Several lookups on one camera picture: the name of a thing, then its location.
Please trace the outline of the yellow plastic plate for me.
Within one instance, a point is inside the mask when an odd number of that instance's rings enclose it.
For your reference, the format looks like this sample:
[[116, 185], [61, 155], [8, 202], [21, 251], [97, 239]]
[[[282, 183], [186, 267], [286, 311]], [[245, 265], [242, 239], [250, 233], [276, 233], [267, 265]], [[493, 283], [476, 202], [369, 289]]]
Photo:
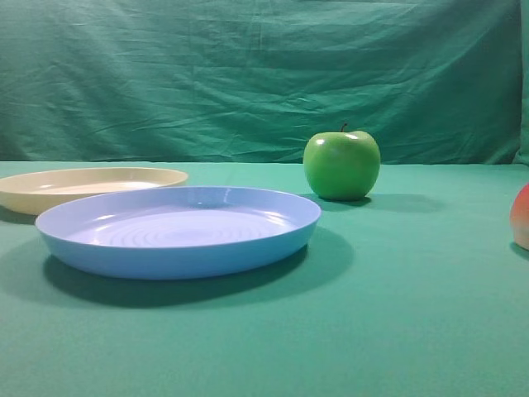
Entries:
[[62, 203], [99, 194], [182, 186], [188, 173], [149, 167], [47, 170], [1, 179], [1, 205], [13, 212], [39, 215]]

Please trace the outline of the blue plastic plate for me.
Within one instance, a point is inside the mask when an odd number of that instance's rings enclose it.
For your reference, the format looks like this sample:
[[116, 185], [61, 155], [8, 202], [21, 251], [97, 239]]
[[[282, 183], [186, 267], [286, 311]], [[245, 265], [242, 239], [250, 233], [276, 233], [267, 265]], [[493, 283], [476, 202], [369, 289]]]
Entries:
[[77, 199], [36, 218], [50, 254], [77, 270], [131, 280], [235, 274], [303, 249], [321, 208], [269, 189], [184, 186]]

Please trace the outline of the green apple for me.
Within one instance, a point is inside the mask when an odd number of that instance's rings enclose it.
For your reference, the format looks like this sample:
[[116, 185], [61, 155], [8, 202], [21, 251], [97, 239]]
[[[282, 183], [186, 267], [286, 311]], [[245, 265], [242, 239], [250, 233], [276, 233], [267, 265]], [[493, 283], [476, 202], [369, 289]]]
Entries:
[[330, 201], [363, 199], [379, 176], [381, 155], [367, 132], [320, 132], [303, 152], [303, 168], [311, 190]]

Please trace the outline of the green table cloth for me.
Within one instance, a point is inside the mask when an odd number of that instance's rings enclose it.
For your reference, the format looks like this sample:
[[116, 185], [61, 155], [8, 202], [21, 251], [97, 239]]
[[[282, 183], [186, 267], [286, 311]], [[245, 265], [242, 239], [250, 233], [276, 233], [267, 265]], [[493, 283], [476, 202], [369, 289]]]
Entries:
[[386, 165], [306, 251], [211, 280], [87, 275], [1, 213], [4, 396], [525, 396], [524, 165]]

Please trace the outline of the green backdrop cloth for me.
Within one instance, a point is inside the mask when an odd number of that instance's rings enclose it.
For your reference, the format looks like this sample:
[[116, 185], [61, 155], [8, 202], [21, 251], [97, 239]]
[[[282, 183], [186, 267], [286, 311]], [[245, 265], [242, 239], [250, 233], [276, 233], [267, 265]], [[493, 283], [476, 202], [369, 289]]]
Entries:
[[1, 157], [528, 161], [525, 1], [4, 1]]

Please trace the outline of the round reddish yellow bread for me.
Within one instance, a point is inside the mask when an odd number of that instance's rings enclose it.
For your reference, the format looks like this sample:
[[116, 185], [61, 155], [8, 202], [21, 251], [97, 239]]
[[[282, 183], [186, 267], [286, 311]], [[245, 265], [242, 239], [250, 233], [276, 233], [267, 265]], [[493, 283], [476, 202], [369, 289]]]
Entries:
[[514, 199], [509, 221], [514, 242], [527, 251], [529, 248], [529, 184], [526, 184]]

